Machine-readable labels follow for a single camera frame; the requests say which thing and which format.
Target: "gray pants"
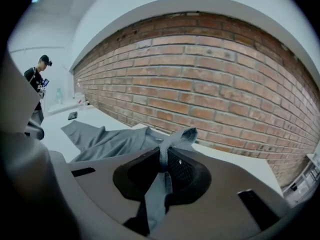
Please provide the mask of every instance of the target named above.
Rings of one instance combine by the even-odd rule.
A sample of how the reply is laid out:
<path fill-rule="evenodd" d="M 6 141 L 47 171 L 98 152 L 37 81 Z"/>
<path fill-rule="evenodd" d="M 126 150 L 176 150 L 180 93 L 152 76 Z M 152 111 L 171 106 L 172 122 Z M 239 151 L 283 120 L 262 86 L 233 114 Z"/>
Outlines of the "gray pants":
<path fill-rule="evenodd" d="M 41 125 L 42 121 L 44 120 L 44 114 L 42 113 L 42 110 L 35 110 L 32 113 L 31 119 L 37 124 Z"/>

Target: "black mesh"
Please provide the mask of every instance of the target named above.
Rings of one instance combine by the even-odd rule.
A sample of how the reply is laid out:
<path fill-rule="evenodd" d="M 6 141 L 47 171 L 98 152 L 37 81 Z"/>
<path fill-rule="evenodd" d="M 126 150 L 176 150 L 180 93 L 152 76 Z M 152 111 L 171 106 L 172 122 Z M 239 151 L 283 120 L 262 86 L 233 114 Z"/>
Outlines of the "black mesh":
<path fill-rule="evenodd" d="M 188 186 L 195 177 L 193 166 L 171 152 L 168 152 L 168 172 L 171 177 L 173 192 Z"/>

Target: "brick wall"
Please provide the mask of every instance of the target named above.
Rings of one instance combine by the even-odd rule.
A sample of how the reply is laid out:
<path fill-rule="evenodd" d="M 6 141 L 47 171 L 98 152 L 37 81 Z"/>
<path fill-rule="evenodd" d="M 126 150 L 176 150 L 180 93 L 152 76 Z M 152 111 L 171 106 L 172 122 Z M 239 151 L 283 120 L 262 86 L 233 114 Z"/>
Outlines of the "brick wall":
<path fill-rule="evenodd" d="M 278 40 L 221 15 L 140 21 L 74 70 L 86 98 L 130 126 L 197 127 L 200 144 L 267 159 L 284 186 L 319 141 L 320 102 L 304 65 Z"/>

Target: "black cap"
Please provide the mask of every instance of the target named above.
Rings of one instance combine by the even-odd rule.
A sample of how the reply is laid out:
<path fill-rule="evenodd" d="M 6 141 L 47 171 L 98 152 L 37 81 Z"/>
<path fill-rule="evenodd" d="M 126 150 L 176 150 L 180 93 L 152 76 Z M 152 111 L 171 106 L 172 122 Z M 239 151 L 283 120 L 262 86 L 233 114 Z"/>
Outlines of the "black cap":
<path fill-rule="evenodd" d="M 42 60 L 45 64 L 49 64 L 49 57 L 47 55 L 42 55 L 40 60 Z"/>

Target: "white wall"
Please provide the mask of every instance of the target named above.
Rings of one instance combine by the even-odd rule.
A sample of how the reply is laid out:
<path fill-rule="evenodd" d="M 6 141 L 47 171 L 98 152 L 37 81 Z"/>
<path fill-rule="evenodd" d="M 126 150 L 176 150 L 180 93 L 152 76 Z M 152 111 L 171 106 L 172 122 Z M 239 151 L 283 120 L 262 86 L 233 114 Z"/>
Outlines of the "white wall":
<path fill-rule="evenodd" d="M 289 47 L 320 85 L 318 38 L 292 0 L 96 0 L 76 29 L 70 69 L 115 31 L 155 15 L 183 11 L 228 15 L 264 29 Z"/>
<path fill-rule="evenodd" d="M 57 88 L 61 88 L 64 99 L 73 96 L 73 75 L 68 69 L 77 25 L 78 22 L 70 17 L 27 12 L 8 40 L 9 53 L 22 74 L 35 67 L 42 55 L 48 55 L 52 61 L 52 67 L 48 66 L 41 73 L 42 78 L 50 81 L 42 101 L 45 116 L 56 103 Z"/>

